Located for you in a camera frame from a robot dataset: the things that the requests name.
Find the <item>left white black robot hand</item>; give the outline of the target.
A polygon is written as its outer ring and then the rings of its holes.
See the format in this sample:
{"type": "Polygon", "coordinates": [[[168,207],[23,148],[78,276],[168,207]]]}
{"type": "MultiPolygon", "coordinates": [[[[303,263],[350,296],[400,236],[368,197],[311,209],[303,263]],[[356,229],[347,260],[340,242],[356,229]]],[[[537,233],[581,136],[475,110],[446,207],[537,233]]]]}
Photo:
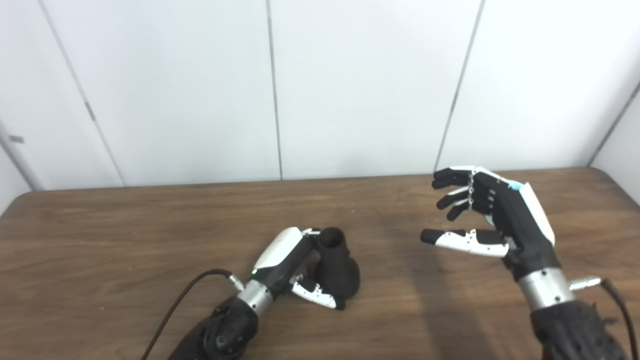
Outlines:
{"type": "Polygon", "coordinates": [[[320,283],[295,274],[298,267],[318,249],[319,228],[282,230],[254,264],[250,278],[238,294],[258,316],[280,296],[293,293],[325,308],[345,310],[346,303],[330,294],[320,283]]]}

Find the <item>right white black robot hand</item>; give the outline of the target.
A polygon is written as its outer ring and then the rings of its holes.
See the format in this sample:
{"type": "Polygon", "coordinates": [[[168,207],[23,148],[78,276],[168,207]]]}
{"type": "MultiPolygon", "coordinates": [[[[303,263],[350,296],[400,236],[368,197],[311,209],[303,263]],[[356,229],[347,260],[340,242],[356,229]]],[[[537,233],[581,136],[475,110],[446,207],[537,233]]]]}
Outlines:
{"type": "Polygon", "coordinates": [[[448,209],[446,219],[455,221],[473,211],[491,229],[441,230],[425,228],[420,241],[469,255],[501,258],[515,281],[545,269],[560,269],[556,238],[546,212],[530,183],[522,183],[475,165],[451,166],[433,174],[436,190],[453,187],[436,203],[448,209]]]}

